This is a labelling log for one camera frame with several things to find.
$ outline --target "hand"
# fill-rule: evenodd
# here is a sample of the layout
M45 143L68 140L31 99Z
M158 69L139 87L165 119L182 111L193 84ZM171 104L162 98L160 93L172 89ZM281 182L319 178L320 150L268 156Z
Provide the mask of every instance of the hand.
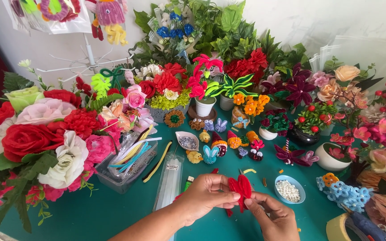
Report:
M252 192L245 205L256 217L266 241L300 241L294 211L268 194Z
M228 177L203 174L197 177L184 194L171 205L185 215L185 226L190 226L209 213L213 207L233 208L238 205L240 197L240 194L230 191Z

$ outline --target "bowl of beads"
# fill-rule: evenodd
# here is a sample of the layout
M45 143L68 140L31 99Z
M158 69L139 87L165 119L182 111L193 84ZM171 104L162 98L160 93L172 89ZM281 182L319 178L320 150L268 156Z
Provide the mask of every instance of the bowl of beads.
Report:
M275 193L281 201L288 204L299 204L306 198L300 183L286 175L278 176L275 179Z
M185 131L175 132L180 146L188 151L199 151L199 140L194 134Z

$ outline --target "green rose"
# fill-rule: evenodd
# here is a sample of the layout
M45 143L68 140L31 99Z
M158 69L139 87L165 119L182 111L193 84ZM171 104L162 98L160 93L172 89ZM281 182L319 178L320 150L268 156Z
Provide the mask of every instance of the green rose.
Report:
M44 94L40 92L37 86L31 88L25 88L23 90L15 90L5 94L8 100L10 100L16 113L22 111L25 107L32 105L36 100L44 98Z

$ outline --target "white bowl pot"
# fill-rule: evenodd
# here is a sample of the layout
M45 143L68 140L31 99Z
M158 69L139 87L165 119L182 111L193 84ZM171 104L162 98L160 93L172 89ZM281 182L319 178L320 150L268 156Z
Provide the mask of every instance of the white bowl pot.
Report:
M217 99L215 97L209 97L207 100L199 100L197 97L196 100L196 114L200 117L209 116L209 113L212 110Z
M329 142L326 142L324 144L331 144L332 146L337 147L337 145L334 145ZM317 164L320 167L330 172L337 172L344 170L351 164L351 162L341 162L336 158L332 157L325 151L324 144L320 145L315 151L315 156L319 157L319 161L317 161Z
M233 98L227 98L224 95L220 95L220 108L223 111L229 111L233 108Z
M278 136L278 133L270 132L266 129L259 128L259 135L265 140L273 140Z

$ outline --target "black flower pot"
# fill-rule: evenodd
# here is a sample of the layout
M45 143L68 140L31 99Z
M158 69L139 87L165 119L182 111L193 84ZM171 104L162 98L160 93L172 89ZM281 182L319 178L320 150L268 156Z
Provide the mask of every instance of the black flower pot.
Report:
M319 132L316 135L306 134L296 126L294 126L293 129L289 129L287 132L287 138L289 138L290 141L303 147L317 144L319 142L319 137Z

